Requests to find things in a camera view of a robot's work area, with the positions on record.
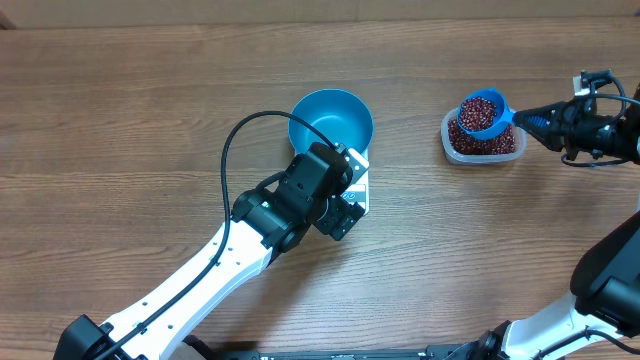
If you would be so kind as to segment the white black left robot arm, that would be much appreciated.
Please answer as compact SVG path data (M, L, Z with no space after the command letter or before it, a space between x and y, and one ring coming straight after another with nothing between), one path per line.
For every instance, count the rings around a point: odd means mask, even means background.
M342 195L368 169L366 153L313 143L286 170L242 193L229 220L156 289L102 324L86 315L74 320L55 360L170 358L228 295L295 248L310 228L341 240L366 212Z

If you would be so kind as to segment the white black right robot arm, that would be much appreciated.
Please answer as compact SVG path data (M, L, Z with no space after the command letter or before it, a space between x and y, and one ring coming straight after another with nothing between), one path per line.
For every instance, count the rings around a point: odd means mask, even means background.
M575 165L585 152L592 167L639 161L639 98L624 91L613 94L621 104L615 116L598 114L600 87L580 83L568 102L514 112L493 88L473 97L495 104L491 127L473 132L486 139L509 125L525 130L546 148ZM562 359L592 343L606 340L630 354L639 351L622 343L639 333L639 217L632 215L589 249L572 274L570 289L534 315L505 322L478 340L448 353L450 359Z

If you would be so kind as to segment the white digital kitchen scale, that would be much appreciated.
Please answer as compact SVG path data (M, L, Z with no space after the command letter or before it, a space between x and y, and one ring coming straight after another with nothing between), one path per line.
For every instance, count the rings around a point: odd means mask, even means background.
M368 151L365 151L365 153L362 155L367 159ZM359 204L364 209L364 214L367 214L369 212L369 208L370 208L369 170L356 184L350 185L342 193L342 198L350 204Z

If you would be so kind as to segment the blue plastic bowl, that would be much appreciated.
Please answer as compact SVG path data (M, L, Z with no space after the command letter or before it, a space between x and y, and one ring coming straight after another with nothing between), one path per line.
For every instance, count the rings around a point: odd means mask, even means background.
M354 148L365 158L374 136L374 119L367 105L342 89L320 89L303 97L292 114L305 120L334 144Z

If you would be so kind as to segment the red adzuki beans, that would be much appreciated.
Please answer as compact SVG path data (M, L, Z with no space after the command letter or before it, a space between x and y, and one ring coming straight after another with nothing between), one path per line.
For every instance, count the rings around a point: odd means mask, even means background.
M462 155L506 155L516 151L511 125L496 136L483 134L494 124L498 105L485 97L471 97L463 101L447 121L447 135L453 150Z

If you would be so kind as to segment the clear plastic container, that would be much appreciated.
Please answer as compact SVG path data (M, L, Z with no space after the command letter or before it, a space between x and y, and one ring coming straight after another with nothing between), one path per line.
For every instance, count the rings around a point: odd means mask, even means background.
M527 146L526 132L510 126L498 139L472 140L457 127L457 109L450 110L441 123L441 141L446 159L454 165L489 165L520 158Z

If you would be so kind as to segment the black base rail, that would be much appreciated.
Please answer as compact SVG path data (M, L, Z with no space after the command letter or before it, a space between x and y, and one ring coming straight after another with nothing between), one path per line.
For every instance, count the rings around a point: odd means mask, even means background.
M214 350L195 336L188 336L170 360L472 360L498 359L478 341L465 344L429 345L424 349L259 352L258 350Z

